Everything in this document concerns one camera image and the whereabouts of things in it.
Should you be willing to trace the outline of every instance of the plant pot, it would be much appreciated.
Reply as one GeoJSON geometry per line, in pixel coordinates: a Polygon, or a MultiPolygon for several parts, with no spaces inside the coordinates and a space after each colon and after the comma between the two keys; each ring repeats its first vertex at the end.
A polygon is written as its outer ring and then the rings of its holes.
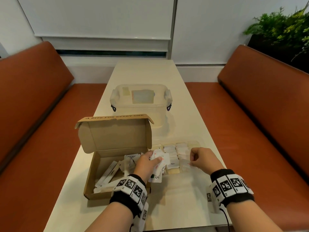
{"type": "Polygon", "coordinates": [[[295,55],[301,52],[301,48],[272,44],[271,40],[260,35],[252,35],[248,46],[267,54],[270,57],[280,60],[281,62],[291,65],[292,67],[309,73],[309,53],[301,53],[295,57],[295,55]]]}

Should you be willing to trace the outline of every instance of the white roller blind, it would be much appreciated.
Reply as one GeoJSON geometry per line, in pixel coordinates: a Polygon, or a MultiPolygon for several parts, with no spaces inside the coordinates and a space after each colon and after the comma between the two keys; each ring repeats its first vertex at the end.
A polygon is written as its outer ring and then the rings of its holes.
{"type": "Polygon", "coordinates": [[[174,0],[19,0],[36,36],[160,39],[174,0]]]}
{"type": "Polygon", "coordinates": [[[242,32],[263,13],[294,13],[308,0],[178,0],[172,59],[176,64],[225,64],[249,38],[242,32]]]}

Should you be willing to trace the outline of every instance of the white table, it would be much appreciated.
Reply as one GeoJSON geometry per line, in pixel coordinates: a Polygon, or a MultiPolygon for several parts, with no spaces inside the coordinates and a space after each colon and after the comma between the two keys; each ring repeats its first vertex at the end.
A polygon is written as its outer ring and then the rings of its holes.
{"type": "MultiPolygon", "coordinates": [[[[200,116],[175,64],[171,60],[124,60],[117,63],[94,116],[113,115],[109,98],[119,84],[164,84],[172,93],[173,103],[168,113],[170,127],[153,129],[157,139],[198,137],[201,144],[222,158],[200,116]]],[[[108,200],[91,202],[83,196],[92,154],[80,147],[67,179],[45,227],[45,232],[84,231],[105,209],[108,200]]],[[[174,174],[153,184],[148,202],[149,214],[145,230],[166,230],[197,226],[226,225],[223,214],[208,211],[206,185],[210,177],[200,174],[174,174]]]]}

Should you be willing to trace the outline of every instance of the hand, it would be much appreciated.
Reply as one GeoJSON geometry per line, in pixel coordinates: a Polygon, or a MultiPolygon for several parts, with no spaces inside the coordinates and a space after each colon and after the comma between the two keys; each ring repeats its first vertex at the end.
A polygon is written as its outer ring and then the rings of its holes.
{"type": "Polygon", "coordinates": [[[211,175],[213,172],[224,169],[222,163],[209,148],[192,148],[190,152],[190,165],[198,167],[204,173],[211,175]]]}
{"type": "Polygon", "coordinates": [[[149,158],[152,156],[152,153],[153,151],[149,151],[142,155],[138,159],[134,170],[134,174],[139,175],[145,183],[147,183],[148,179],[151,177],[156,165],[162,161],[162,157],[149,160],[149,158]]]}

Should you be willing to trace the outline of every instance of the forearm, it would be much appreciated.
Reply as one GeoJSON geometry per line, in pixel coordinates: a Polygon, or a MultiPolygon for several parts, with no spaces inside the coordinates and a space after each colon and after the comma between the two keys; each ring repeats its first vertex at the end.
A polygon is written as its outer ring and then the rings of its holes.
{"type": "Polygon", "coordinates": [[[130,209],[113,202],[95,219],[85,232],[128,232],[133,222],[130,209]]]}
{"type": "Polygon", "coordinates": [[[252,200],[226,207],[236,232],[282,232],[252,200]]]}

